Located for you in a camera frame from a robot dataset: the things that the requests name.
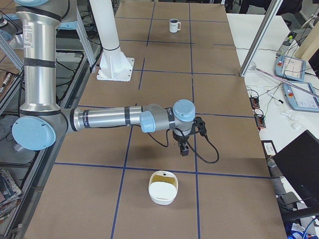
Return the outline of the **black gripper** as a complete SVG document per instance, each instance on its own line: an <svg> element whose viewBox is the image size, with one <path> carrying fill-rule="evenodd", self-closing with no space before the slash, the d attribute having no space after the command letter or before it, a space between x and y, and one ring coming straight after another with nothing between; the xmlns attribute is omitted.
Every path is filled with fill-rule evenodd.
<svg viewBox="0 0 319 239"><path fill-rule="evenodd" d="M189 154L189 147L187 141L189 139L189 135L182 135L180 132L176 133L175 130L172 133L173 138L177 141L178 146L180 148L181 156L186 156Z"/></svg>

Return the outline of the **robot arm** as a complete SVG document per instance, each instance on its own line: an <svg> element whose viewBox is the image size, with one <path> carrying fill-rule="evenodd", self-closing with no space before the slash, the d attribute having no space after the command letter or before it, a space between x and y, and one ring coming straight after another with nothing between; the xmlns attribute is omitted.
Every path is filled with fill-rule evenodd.
<svg viewBox="0 0 319 239"><path fill-rule="evenodd" d="M18 144L42 150L69 132L138 125L145 133L172 130L181 154L188 154L187 140L195 129L195 106L189 100L179 100L171 108L151 104L96 111L63 110L57 104L56 30L79 25L76 1L18 0L16 14L23 27L25 80L25 102L12 128Z"/></svg>

